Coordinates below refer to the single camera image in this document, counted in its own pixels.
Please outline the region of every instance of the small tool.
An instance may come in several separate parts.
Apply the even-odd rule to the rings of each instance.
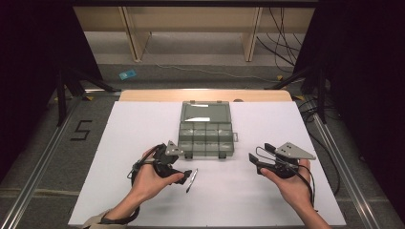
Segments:
[[[196,178],[197,172],[199,172],[198,168],[196,169],[196,172],[194,172],[193,176],[191,177],[190,183],[188,184],[188,187],[187,187],[187,190],[185,190],[185,193],[188,193],[190,191],[191,185],[193,184],[194,179]]]

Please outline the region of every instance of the cabinet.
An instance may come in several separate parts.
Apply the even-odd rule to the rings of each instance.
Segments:
[[[306,33],[314,9],[284,11],[286,33]],[[84,31],[125,31],[133,59],[139,62],[154,31],[237,32],[241,34],[245,61],[253,60],[256,35],[277,32],[281,10],[269,8],[193,7],[75,7]]]

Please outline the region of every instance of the hand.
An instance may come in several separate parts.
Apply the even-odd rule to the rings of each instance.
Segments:
[[[301,159],[299,164],[310,170],[310,164],[307,159]],[[282,179],[268,169],[261,169],[261,172],[265,177],[277,185],[284,200],[291,205],[292,208],[295,209],[297,207],[311,206],[309,189],[301,178],[294,176]],[[307,169],[300,166],[298,173],[310,183],[310,174]]]
[[[307,159],[301,159],[299,164],[310,169]],[[261,169],[260,172],[277,185],[284,200],[295,210],[307,228],[330,228],[324,219],[313,209],[309,199],[309,189],[301,178],[294,176],[282,179],[268,169]],[[310,174],[306,168],[299,167],[298,173],[310,183]]]
[[[170,177],[160,177],[151,164],[140,167],[134,185],[128,195],[114,209],[105,215],[107,219],[123,219],[131,214],[146,200],[155,197],[164,187],[183,178],[184,174],[177,173]]]

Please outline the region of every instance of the white surface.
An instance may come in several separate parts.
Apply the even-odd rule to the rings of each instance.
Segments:
[[[130,225],[164,227],[254,227],[302,225],[277,187],[256,174],[248,160],[257,146],[275,147],[287,141],[316,155],[294,102],[230,103],[233,131],[238,133],[233,157],[226,160],[178,160],[180,171],[198,168],[188,194],[172,184],[140,206]],[[69,221],[87,218],[114,207],[130,190],[126,178],[132,165],[150,147],[175,143],[181,117],[180,102],[116,102],[92,167]],[[311,162],[316,185],[315,208],[330,225],[345,225],[319,160]]]

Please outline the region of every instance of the strap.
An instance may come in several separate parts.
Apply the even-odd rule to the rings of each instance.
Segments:
[[[135,210],[135,212],[134,212],[134,214],[132,214],[132,216],[124,218],[124,219],[111,220],[111,219],[107,219],[107,218],[103,217],[103,218],[101,218],[101,222],[99,224],[122,224],[122,225],[123,224],[128,224],[129,222],[131,222],[131,221],[133,221],[134,219],[137,218],[137,216],[139,214],[139,210],[140,210],[140,207],[138,207]]]

